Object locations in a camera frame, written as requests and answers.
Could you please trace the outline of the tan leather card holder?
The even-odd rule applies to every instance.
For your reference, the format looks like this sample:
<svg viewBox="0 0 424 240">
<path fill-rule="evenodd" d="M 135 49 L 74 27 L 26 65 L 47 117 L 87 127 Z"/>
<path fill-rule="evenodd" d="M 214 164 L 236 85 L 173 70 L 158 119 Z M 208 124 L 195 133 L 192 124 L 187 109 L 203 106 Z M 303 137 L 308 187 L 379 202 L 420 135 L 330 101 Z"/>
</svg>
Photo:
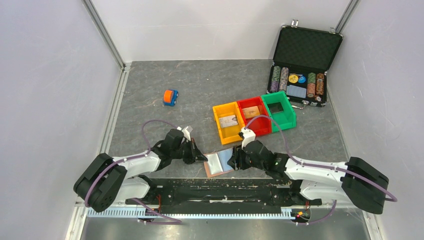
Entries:
<svg viewBox="0 0 424 240">
<path fill-rule="evenodd" d="M 208 153 L 205 156 L 207 161 L 204 162 L 204 168 L 208 178 L 213 178 L 234 171 L 234 169 L 228 164 L 228 161 L 233 156 L 232 148 Z"/>
</svg>

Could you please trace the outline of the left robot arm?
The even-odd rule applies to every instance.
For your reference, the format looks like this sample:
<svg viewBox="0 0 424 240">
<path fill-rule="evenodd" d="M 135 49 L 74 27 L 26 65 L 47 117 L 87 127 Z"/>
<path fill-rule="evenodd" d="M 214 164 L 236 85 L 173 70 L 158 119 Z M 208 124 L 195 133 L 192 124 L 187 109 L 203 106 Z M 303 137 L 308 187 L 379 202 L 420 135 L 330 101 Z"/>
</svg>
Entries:
<svg viewBox="0 0 424 240">
<path fill-rule="evenodd" d="M 187 165 L 208 160 L 190 136 L 189 127 L 171 129 L 163 140 L 139 154 L 114 158 L 100 153 L 75 182 L 73 191 L 97 213 L 132 198 L 151 204 L 157 190 L 145 174 L 162 170 L 173 160 Z"/>
</svg>

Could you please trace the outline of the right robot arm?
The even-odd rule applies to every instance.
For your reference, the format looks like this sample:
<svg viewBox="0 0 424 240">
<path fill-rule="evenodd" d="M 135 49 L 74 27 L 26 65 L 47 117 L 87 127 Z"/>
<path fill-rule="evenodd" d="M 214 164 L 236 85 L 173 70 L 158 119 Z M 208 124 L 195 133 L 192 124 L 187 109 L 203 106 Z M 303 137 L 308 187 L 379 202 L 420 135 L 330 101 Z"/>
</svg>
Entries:
<svg viewBox="0 0 424 240">
<path fill-rule="evenodd" d="M 359 157 L 349 161 L 321 162 L 272 152 L 255 140 L 235 146 L 227 161 L 234 170 L 256 168 L 283 182 L 292 182 L 289 199 L 352 203 L 368 213 L 380 215 L 388 201 L 389 178 Z"/>
</svg>

